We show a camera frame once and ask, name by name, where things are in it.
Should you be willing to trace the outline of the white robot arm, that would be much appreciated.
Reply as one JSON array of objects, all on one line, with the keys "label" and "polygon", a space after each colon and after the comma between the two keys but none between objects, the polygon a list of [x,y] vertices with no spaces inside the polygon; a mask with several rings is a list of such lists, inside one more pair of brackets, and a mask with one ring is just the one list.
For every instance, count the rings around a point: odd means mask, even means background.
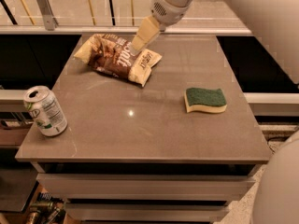
[{"label": "white robot arm", "polygon": [[[223,38],[225,51],[245,91],[294,92],[299,82],[299,0],[223,0],[244,22],[265,51],[257,63],[245,50],[257,49],[244,40]],[[192,0],[151,0],[151,16],[134,38],[143,49],[159,31],[177,23]],[[299,138],[291,136],[268,162],[258,187],[250,224],[299,224]]]}]

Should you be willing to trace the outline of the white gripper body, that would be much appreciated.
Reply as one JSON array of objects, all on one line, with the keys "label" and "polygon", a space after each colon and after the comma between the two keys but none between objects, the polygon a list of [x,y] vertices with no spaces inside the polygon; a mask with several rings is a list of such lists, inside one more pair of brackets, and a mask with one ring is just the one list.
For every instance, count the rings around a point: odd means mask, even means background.
[{"label": "white gripper body", "polygon": [[162,25],[178,23],[185,15],[192,0],[151,0],[152,16]]}]

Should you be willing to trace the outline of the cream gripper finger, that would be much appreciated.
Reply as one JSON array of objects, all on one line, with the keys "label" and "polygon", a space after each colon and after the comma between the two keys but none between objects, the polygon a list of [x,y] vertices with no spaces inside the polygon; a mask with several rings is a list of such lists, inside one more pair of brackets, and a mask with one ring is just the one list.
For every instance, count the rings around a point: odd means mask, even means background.
[{"label": "cream gripper finger", "polygon": [[130,51],[136,55],[160,33],[160,23],[152,16],[144,18],[132,40]]}]

